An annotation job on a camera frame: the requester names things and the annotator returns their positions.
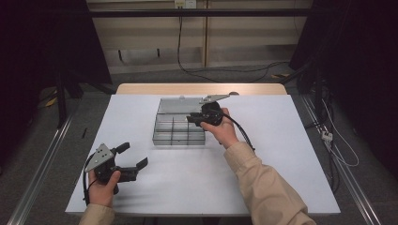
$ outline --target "black metal bar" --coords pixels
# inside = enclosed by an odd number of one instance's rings
[[[333,8],[264,8],[264,9],[123,9],[123,10],[76,10],[48,11],[47,13],[92,18],[114,17],[306,17],[337,13]]]

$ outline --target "wall outlet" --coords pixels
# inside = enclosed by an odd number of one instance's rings
[[[185,0],[175,0],[175,8],[185,8]]]
[[[184,8],[196,8],[196,0],[185,0]]]

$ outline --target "person's left hand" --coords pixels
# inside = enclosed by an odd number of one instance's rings
[[[88,181],[89,184],[94,181],[95,182],[91,185],[88,191],[88,194],[90,196],[90,203],[112,208],[112,201],[114,199],[114,187],[119,181],[120,174],[120,171],[115,171],[112,174],[111,179],[109,179],[108,184],[103,185],[96,180],[96,174],[94,173],[94,170],[91,170],[88,173]]]

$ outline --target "sleeve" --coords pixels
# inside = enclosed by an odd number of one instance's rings
[[[254,225],[315,224],[297,192],[245,142],[230,146],[224,156],[237,175],[240,192]]]
[[[99,204],[89,204],[79,225],[109,225],[114,221],[115,211]]]

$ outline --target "table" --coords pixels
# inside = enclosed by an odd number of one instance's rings
[[[203,146],[155,146],[151,140],[162,97],[205,97],[230,92],[241,96],[219,103],[229,108],[231,116],[246,130],[263,163],[278,170],[306,202],[311,215],[340,213],[291,97],[280,84],[242,83],[120,85],[90,154],[101,143],[112,148],[130,142],[131,149],[116,156],[116,165],[134,166],[145,157],[149,163],[137,181],[119,184],[120,192],[114,200],[116,212],[150,217],[249,215],[237,179],[223,158],[223,148],[211,134],[206,134]],[[85,210],[82,198],[79,179],[66,212],[81,214]]]

